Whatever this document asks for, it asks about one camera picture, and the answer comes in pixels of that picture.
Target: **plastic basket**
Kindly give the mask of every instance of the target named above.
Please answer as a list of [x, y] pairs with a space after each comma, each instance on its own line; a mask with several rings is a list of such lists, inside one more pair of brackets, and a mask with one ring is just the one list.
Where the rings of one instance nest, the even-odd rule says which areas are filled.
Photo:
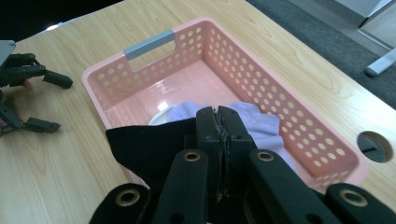
[[[132, 59], [172, 41], [170, 53], [131, 67]], [[250, 102], [280, 116], [285, 149], [309, 187], [323, 192], [332, 183], [359, 185], [368, 172], [355, 147], [209, 18], [103, 60], [84, 72], [83, 83], [107, 129], [148, 124], [161, 105]]]

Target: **black object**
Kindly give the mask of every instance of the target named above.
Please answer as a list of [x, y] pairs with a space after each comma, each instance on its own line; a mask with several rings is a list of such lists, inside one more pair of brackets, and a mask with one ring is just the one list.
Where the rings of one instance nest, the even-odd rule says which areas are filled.
[[[133, 212], [141, 212], [141, 221], [133, 222], [135, 215], [129, 219], [123, 213], [119, 223], [396, 220], [394, 212], [358, 187], [335, 184], [326, 195], [310, 189], [275, 152], [258, 150], [239, 115], [227, 107], [220, 106], [218, 111], [204, 108], [196, 119], [123, 127], [108, 130], [106, 135], [116, 160], [150, 186], [149, 199], [142, 203], [145, 207]], [[107, 195], [104, 202], [114, 202], [114, 195]], [[96, 216], [120, 218], [114, 206], [105, 209], [102, 204], [91, 224], [108, 223]], [[374, 219], [360, 218], [361, 213]]]
[[[15, 46], [13, 41], [8, 41], [8, 44]], [[73, 81], [69, 77], [47, 70], [32, 53], [1, 56], [6, 59], [0, 62], [0, 88], [21, 86], [26, 79], [41, 76], [44, 76], [43, 81], [64, 89], [69, 89], [73, 85]], [[20, 130], [35, 133], [54, 133], [61, 126], [55, 122], [35, 118], [29, 118], [26, 122], [23, 122], [18, 115], [3, 104], [2, 100], [3, 93], [0, 90], [0, 119], [6, 124], [0, 127], [0, 137]]]

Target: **light wood tabletop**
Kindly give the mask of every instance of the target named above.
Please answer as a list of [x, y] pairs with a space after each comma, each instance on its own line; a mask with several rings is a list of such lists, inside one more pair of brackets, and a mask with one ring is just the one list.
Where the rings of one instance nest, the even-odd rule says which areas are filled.
[[[111, 154], [81, 76], [90, 66], [197, 17], [210, 17], [304, 98], [356, 146], [364, 131], [396, 148], [396, 111], [242, 0], [127, 0], [17, 43], [49, 70], [74, 80], [69, 90], [41, 78], [34, 89], [4, 88], [25, 120], [60, 123], [57, 133], [0, 138], [0, 223], [88, 223], [105, 196], [127, 183]], [[362, 187], [396, 208], [396, 160], [369, 161]]]

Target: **lavender fabric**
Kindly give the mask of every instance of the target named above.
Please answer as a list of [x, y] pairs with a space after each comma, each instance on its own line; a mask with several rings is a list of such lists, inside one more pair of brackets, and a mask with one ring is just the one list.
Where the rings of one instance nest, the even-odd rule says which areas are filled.
[[[207, 106], [209, 105], [186, 102], [172, 106], [164, 115], [167, 116], [167, 122], [191, 119], [195, 118], [198, 110]], [[285, 152], [283, 139], [279, 135], [280, 118], [278, 116], [262, 114], [256, 105], [249, 103], [237, 102], [225, 106], [238, 112], [258, 149], [268, 149], [276, 152], [291, 169], [297, 171], [291, 158]]]

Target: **basket handle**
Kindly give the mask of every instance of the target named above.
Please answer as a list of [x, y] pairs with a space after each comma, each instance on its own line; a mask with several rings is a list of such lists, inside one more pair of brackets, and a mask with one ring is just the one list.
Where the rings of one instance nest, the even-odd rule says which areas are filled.
[[167, 30], [163, 33], [144, 40], [136, 45], [133, 45], [124, 51], [126, 58], [131, 61], [153, 49], [156, 49], [172, 40], [175, 40], [175, 33], [173, 30]]

